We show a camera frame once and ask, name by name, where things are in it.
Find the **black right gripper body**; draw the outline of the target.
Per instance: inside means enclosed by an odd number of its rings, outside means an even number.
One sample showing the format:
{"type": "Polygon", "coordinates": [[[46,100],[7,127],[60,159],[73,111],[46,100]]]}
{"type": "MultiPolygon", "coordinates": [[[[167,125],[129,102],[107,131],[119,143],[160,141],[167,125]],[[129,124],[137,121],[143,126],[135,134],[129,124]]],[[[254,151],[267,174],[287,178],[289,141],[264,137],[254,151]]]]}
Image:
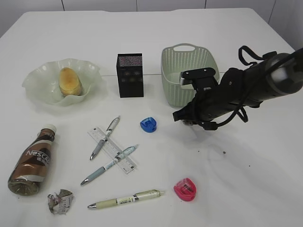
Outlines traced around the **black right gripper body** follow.
{"type": "Polygon", "coordinates": [[[192,101],[193,124],[204,129],[217,129],[214,119],[235,110],[239,104],[239,70],[230,68],[218,86],[206,91],[196,91],[192,101]]]}

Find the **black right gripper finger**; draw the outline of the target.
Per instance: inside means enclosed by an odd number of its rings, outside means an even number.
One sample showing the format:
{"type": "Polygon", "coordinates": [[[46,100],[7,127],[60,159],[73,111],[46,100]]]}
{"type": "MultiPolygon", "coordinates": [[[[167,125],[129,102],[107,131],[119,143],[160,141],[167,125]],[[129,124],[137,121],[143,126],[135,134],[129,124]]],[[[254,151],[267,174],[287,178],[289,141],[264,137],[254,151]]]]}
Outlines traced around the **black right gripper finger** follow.
{"type": "Polygon", "coordinates": [[[173,119],[175,122],[177,121],[192,121],[192,106],[186,105],[182,109],[175,111],[173,114],[173,119]]]}

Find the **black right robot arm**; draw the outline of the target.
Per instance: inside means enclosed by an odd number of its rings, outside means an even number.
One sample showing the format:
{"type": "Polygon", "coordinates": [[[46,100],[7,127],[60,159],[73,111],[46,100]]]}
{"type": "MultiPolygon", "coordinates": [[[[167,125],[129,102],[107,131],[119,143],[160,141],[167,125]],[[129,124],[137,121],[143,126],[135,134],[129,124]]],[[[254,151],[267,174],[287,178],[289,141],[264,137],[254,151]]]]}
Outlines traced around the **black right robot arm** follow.
{"type": "Polygon", "coordinates": [[[215,131],[235,116],[247,122],[246,106],[259,108],[265,100],[296,93],[303,87],[302,49],[258,56],[244,45],[238,50],[238,58],[247,69],[229,68],[220,82],[213,68],[181,72],[180,83],[191,84],[196,94],[173,113],[174,121],[215,131]]]}

